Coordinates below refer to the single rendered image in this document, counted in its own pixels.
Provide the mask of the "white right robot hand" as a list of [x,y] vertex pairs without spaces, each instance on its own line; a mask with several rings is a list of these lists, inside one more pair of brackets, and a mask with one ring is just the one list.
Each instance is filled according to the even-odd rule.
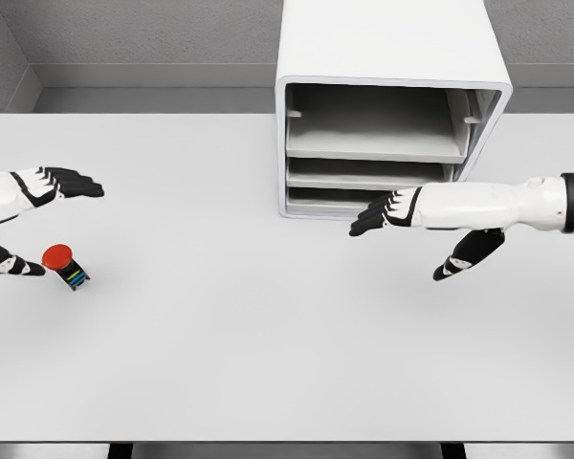
[[492,184],[430,183],[382,195],[350,225],[349,235],[360,236],[387,227],[469,232],[433,272],[435,281],[469,270],[505,242],[511,220],[508,187]]

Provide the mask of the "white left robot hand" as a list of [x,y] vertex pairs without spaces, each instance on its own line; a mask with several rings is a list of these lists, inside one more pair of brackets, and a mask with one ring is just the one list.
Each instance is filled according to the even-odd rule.
[[[101,184],[68,168],[39,166],[0,172],[0,224],[57,199],[103,195]],[[45,268],[0,246],[0,274],[42,276]]]

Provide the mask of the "white multi-storey storage cabinet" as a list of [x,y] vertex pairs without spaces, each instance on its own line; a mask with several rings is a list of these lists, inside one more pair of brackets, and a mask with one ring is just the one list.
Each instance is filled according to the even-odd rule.
[[284,0],[278,205],[291,158],[452,164],[471,173],[513,85],[484,0]]

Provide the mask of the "grey cabinet drawer tray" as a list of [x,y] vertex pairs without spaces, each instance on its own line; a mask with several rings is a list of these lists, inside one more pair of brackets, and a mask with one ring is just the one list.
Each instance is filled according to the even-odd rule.
[[426,183],[449,182],[452,164],[394,161],[356,161],[291,158],[287,162],[289,187],[390,190]]
[[289,187],[286,210],[293,214],[355,215],[386,190]]

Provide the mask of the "red button load switch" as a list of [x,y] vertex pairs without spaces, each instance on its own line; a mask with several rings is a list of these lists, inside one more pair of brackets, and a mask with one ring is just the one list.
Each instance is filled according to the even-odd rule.
[[90,277],[73,257],[72,249],[64,244],[52,245],[46,249],[41,264],[57,275],[75,292]]

